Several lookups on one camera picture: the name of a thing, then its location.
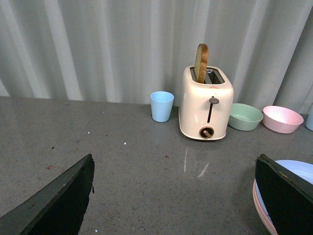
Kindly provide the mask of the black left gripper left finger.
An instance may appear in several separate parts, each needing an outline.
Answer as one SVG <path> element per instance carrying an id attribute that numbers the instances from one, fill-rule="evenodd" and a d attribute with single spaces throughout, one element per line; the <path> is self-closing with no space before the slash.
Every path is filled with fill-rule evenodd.
<path id="1" fill-rule="evenodd" d="M 2 235 L 77 235 L 94 192 L 95 162 L 87 154 L 0 218 Z"/>

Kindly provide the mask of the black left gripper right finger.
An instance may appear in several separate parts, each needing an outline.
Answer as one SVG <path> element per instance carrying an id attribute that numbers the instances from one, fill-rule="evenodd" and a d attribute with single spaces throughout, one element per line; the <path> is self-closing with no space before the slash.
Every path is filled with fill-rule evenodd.
<path id="1" fill-rule="evenodd" d="M 265 154 L 256 160 L 255 179 L 279 235 L 313 233 L 312 183 Z"/>

